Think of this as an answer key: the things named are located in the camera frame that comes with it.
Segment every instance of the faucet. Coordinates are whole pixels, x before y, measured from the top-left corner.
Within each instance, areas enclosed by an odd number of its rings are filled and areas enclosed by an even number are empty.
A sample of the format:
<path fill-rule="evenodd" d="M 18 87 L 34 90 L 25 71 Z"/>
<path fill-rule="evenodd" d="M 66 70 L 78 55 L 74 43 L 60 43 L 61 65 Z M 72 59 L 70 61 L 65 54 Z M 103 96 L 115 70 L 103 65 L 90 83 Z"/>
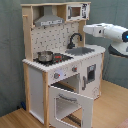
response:
<path fill-rule="evenodd" d="M 73 37 L 74 37 L 75 35 L 80 36 L 80 41 L 82 41 L 82 35 L 81 35 L 80 33 L 74 33 L 74 34 L 71 36 L 71 38 L 70 38 L 70 43 L 69 43 L 68 46 L 67 46 L 68 49 L 72 49 L 73 47 L 75 47 L 75 44 L 73 44 L 73 42 L 72 42 L 72 39 L 73 39 Z"/>

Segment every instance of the wooden toy kitchen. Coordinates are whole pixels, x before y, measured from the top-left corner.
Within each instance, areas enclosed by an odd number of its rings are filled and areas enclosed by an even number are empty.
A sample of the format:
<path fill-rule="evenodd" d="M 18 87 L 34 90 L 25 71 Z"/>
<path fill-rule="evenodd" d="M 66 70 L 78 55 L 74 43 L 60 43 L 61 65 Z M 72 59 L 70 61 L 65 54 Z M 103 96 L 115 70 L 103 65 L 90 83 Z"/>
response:
<path fill-rule="evenodd" d="M 46 128 L 91 128 L 93 100 L 101 96 L 105 49 L 85 44 L 90 4 L 21 5 L 26 110 Z M 79 109 L 81 120 L 72 116 Z"/>

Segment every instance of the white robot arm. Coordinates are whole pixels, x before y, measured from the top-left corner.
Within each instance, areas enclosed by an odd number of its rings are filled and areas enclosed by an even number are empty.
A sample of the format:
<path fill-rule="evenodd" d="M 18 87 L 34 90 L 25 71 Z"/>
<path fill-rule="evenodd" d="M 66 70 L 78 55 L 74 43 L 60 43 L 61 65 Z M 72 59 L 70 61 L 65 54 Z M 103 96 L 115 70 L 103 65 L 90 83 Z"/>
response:
<path fill-rule="evenodd" d="M 104 37 L 117 41 L 110 45 L 109 53 L 128 57 L 128 29 L 113 24 L 101 23 L 85 25 L 83 31 L 94 37 Z"/>

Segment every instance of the countertop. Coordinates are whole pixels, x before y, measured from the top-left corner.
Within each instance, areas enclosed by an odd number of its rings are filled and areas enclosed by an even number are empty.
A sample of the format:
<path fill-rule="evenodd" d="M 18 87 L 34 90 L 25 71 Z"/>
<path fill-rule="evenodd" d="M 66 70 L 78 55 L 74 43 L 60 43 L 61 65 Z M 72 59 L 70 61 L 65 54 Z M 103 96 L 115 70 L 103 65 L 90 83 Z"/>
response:
<path fill-rule="evenodd" d="M 94 49 L 95 51 L 94 52 L 90 52 L 90 53 L 85 54 L 85 55 L 82 55 L 82 56 L 74 56 L 74 55 L 65 53 L 65 51 L 61 51 L 61 54 L 73 57 L 73 59 L 67 60 L 67 61 L 62 62 L 62 63 L 55 64 L 55 65 L 52 65 L 52 66 L 49 66 L 49 67 L 43 66 L 43 65 L 38 64 L 36 62 L 31 62 L 31 61 L 29 61 L 27 59 L 24 59 L 23 62 L 28 64 L 28 65 L 31 65 L 31 66 L 39 69 L 39 70 L 42 70 L 44 72 L 48 72 L 50 70 L 59 68 L 61 66 L 65 66 L 65 65 L 71 64 L 71 63 L 76 63 L 77 61 L 82 61 L 83 59 L 87 59 L 87 58 L 90 58 L 90 57 L 93 57 L 93 56 L 96 56 L 96 55 L 99 55 L 99 54 L 105 52 L 105 48 L 103 48 L 101 46 L 86 44 L 85 47 Z"/>

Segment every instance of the gray wall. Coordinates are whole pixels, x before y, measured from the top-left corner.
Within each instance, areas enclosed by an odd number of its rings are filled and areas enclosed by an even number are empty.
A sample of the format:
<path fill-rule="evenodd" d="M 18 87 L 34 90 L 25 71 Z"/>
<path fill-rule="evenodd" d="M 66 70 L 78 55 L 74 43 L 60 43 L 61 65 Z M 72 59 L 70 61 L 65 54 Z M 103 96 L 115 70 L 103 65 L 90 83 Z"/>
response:
<path fill-rule="evenodd" d="M 90 1 L 91 13 L 87 24 L 105 22 L 128 28 L 127 0 Z M 0 116 L 16 110 L 16 106 L 25 101 L 22 65 L 25 55 L 20 4 L 43 2 L 60 2 L 60 0 L 0 0 Z M 111 40 L 86 35 L 86 43 L 107 49 Z M 109 55 L 106 50 L 103 79 L 128 88 L 127 65 L 128 59 L 117 59 Z"/>

